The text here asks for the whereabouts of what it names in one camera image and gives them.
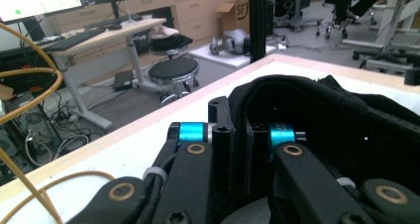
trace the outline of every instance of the standing desk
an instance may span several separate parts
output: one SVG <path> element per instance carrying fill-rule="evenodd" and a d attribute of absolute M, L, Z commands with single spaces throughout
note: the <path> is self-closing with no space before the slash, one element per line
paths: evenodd
<path fill-rule="evenodd" d="M 36 188 L 84 170 L 101 170 L 115 177 L 142 177 L 158 155 L 172 122 L 207 122 L 208 101 L 228 96 L 238 85 L 268 74 L 302 75 L 313 79 L 332 74 L 350 91 L 383 94 L 420 114 L 420 86 L 404 85 L 403 77 L 293 56 L 270 55 L 28 173 L 27 177 Z M 100 177 L 77 178 L 51 189 L 49 197 L 65 222 L 78 213 L 106 181 Z M 1 186 L 0 193 L 0 218 L 29 195 L 19 180 Z M 15 218 L 13 223 L 53 223 L 38 201 L 30 203 Z"/>
<path fill-rule="evenodd" d="M 139 57 L 133 43 L 132 35 L 151 29 L 154 26 L 161 25 L 166 19 L 146 19 L 133 24 L 123 25 L 121 30 L 109 31 L 85 41 L 79 45 L 76 45 L 70 49 L 60 52 L 52 53 L 52 56 L 56 62 L 58 70 L 62 73 L 63 80 L 68 90 L 74 99 L 78 111 L 76 112 L 82 118 L 98 125 L 104 130 L 112 128 L 113 123 L 105 118 L 102 118 L 87 110 L 86 105 L 82 101 L 80 94 L 77 90 L 77 85 L 98 77 L 102 74 L 110 72 L 116 68 L 127 65 L 130 62 L 134 66 L 136 72 L 138 85 L 140 87 L 146 87 L 153 90 L 161 91 L 161 88 L 149 81 L 146 81 L 142 72 Z M 68 56 L 72 56 L 78 52 L 89 50 L 92 48 L 107 45 L 109 43 L 126 39 L 127 47 L 118 51 L 105 54 L 104 56 L 97 57 L 92 60 L 88 60 L 81 64 L 72 64 L 68 66 Z"/>

